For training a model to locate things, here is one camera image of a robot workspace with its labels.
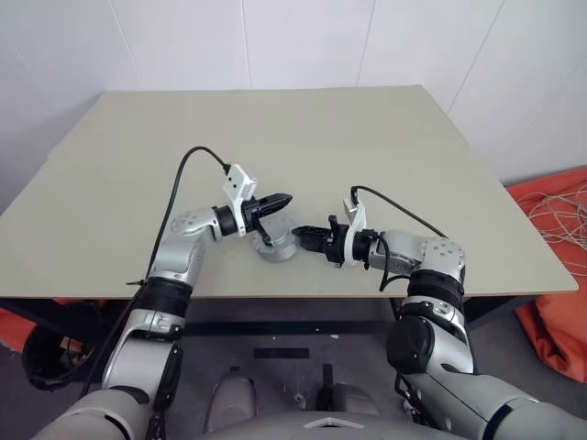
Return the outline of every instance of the floor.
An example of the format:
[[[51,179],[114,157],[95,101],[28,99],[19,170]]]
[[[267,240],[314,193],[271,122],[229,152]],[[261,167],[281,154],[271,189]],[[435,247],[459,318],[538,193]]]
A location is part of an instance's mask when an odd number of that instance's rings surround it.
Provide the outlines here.
[[[194,302],[190,320],[344,320],[390,319],[385,300],[311,300],[267,302],[216,300]],[[471,332],[480,372],[507,380],[538,399],[587,419],[587,384],[567,379],[543,365],[511,313]],[[382,414],[403,419],[402,402],[393,391],[393,370],[385,360],[379,335],[186,337],[180,387],[168,413],[168,438],[195,438],[201,433],[206,405],[218,379],[239,366],[255,381],[260,413],[295,408],[301,394],[312,408],[321,384],[321,365],[334,365],[337,381],[361,386]],[[255,347],[307,347],[309,359],[254,359]],[[30,386],[20,356],[0,348],[0,438],[29,439],[68,408],[80,385],[39,391]]]

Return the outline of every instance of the table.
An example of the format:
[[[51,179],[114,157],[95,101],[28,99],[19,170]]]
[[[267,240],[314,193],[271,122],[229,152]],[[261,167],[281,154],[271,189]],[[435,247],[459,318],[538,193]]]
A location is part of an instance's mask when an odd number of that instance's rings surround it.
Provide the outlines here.
[[[194,145],[252,171],[258,196],[291,193],[286,209],[301,225],[326,226],[329,214],[346,220],[341,201],[352,184],[386,193],[463,246],[470,297],[577,288],[421,86],[110,92],[0,217],[4,307],[14,310],[8,299],[131,297],[136,287],[126,282],[144,276],[177,164]],[[174,211],[224,204],[222,181],[212,160],[192,157]],[[429,235],[360,195],[369,227]],[[246,238],[229,237],[207,252],[194,297],[405,296],[401,282],[379,293],[380,277],[308,252],[267,263]]]

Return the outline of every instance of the tangled white wire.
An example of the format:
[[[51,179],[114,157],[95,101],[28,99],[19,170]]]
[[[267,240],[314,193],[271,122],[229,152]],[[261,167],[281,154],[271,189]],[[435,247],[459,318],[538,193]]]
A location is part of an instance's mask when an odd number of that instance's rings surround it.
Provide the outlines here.
[[[576,192],[559,195],[530,192],[516,201],[521,205],[523,202],[535,201],[537,198],[542,200],[528,213],[528,218],[532,223],[535,223],[534,220],[541,215],[554,218],[557,223],[555,227],[549,229],[537,227],[538,232],[548,243],[568,242],[580,247],[583,251],[581,261],[562,261],[562,263],[567,265],[572,275],[587,277],[587,184],[581,186]]]

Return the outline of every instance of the table leg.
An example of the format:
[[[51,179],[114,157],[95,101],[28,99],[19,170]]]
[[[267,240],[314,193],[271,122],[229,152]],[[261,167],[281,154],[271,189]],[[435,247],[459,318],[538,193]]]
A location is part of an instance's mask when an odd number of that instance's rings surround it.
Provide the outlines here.
[[[497,316],[509,314],[517,307],[534,301],[538,295],[483,296],[469,298],[463,304],[469,330],[488,323]]]

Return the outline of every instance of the black cable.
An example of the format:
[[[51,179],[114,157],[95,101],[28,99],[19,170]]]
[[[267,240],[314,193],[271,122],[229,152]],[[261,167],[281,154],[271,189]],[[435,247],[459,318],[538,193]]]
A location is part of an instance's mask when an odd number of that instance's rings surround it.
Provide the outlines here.
[[[446,238],[447,236],[444,235],[439,229],[433,227],[431,224],[429,224],[426,220],[424,220],[423,218],[418,217],[416,214],[411,213],[409,210],[405,209],[403,206],[401,206],[399,203],[394,202],[392,199],[390,199],[389,197],[387,197],[384,194],[381,194],[379,191],[375,191],[372,188],[369,188],[368,186],[363,186],[363,185],[355,185],[355,186],[351,186],[350,187],[350,200],[353,202],[353,204],[357,204],[357,190],[363,190],[366,191],[368,193],[374,194],[377,197],[383,199],[385,202],[387,202],[388,204],[394,206],[395,208],[399,209],[400,211],[402,211],[404,214],[408,215],[409,217],[412,217],[414,220],[416,220],[420,225],[423,225],[425,227],[427,227],[428,229],[430,229],[432,232],[434,232],[436,235],[441,236]]]
[[[383,284],[383,288],[385,289],[387,287],[388,284],[391,284],[392,282],[396,281],[396,280],[409,280],[410,277],[408,277],[407,275],[395,275],[394,277],[391,277],[389,280],[385,280],[385,283]]]
[[[167,202],[167,209],[165,209],[165,215],[163,216],[163,221],[161,222],[161,227],[159,228],[159,233],[157,234],[157,239],[155,240],[155,244],[153,245],[153,250],[150,253],[149,259],[149,267],[147,268],[147,277],[150,272],[150,268],[153,265],[153,261],[155,261],[155,256],[157,255],[157,251],[159,250],[159,244],[161,242],[161,237],[163,237],[163,232],[165,231],[165,226],[167,225],[167,221],[169,220],[169,216],[172,213],[173,203],[175,202],[175,196],[177,195],[177,190],[180,186],[180,180],[182,179],[183,167],[185,167],[185,162],[194,154],[196,151],[205,151],[210,156],[212,156],[216,161],[222,166],[225,174],[228,174],[228,170],[230,170],[230,165],[225,163],[222,159],[218,157],[218,155],[212,151],[208,147],[193,147],[190,148],[182,158],[180,162],[180,166],[177,169],[177,173],[175,174],[175,181],[173,182],[172,193],[169,197],[169,202]]]
[[[157,233],[157,238],[155,239],[155,244],[153,245],[153,250],[150,253],[149,266],[147,267],[147,274],[145,275],[145,279],[149,276],[150,269],[153,265],[153,261],[155,260],[155,256],[157,255],[157,251],[159,250],[159,244],[161,243],[161,238],[163,237],[163,232],[165,231],[165,226],[167,225],[167,221],[169,220],[169,216],[172,213],[173,204],[175,202],[175,196],[177,195],[177,190],[180,186],[180,181],[182,179],[182,173],[183,173],[183,168],[185,167],[185,163],[190,158],[190,156],[192,156],[192,154],[194,154],[196,151],[200,151],[200,150],[205,151],[210,156],[212,156],[214,159],[216,159],[216,161],[222,166],[222,169],[224,170],[225,174],[228,174],[228,171],[230,170],[230,164],[225,163],[222,159],[220,159],[220,157],[214,151],[212,151],[208,147],[202,147],[202,146],[193,147],[193,148],[190,148],[183,155],[182,161],[180,162],[180,165],[177,169],[177,172],[175,173],[175,180],[173,181],[172,193],[170,195],[169,202],[167,202],[167,208],[165,209],[165,214],[163,216],[161,226],[159,227],[159,232]],[[127,316],[129,314],[130,310],[132,309],[132,306],[137,302],[137,299],[140,297],[140,294],[143,292],[142,282],[143,281],[129,283],[129,284],[138,284],[138,285],[140,285],[140,288],[134,294],[132,299],[128,302],[127,306],[122,311],[122,313],[118,316],[118,319],[116,319],[114,326],[112,327],[112,329],[110,330],[110,332],[106,336],[106,338],[105,338],[103,344],[100,346],[100,349],[98,350],[98,352],[95,354],[94,364],[90,368],[90,371],[88,372],[88,376],[85,380],[85,383],[83,384],[82,392],[80,393],[80,399],[83,396],[85,396],[88,393],[88,391],[90,390],[90,386],[92,385],[92,377],[94,376],[95,371],[98,368],[98,365],[100,364],[100,362],[104,358],[104,354],[106,352],[106,349],[108,348],[110,342],[112,341],[112,339],[114,338],[114,336],[116,335],[118,330],[120,329],[120,326],[127,319]]]
[[[379,242],[383,245],[383,248],[385,249],[385,268],[383,269],[382,282],[379,285],[379,292],[383,292],[383,290],[385,289],[385,286],[387,286],[387,277],[389,276],[390,252],[389,252],[389,245],[387,244],[387,241],[385,241],[385,238],[383,238],[383,235],[379,234],[377,236],[377,238],[379,239]]]
[[[406,390],[402,390],[402,382],[404,383]],[[426,407],[422,404],[422,401],[417,396],[417,392],[414,390],[410,382],[408,382],[404,376],[400,373],[395,373],[395,383],[393,388],[395,392],[397,392],[400,396],[407,400],[407,402],[412,405],[412,407],[420,414],[420,417],[415,417],[412,413],[414,418],[414,422],[417,424],[423,424],[424,426],[430,426],[434,429],[439,429],[438,425],[426,409]]]

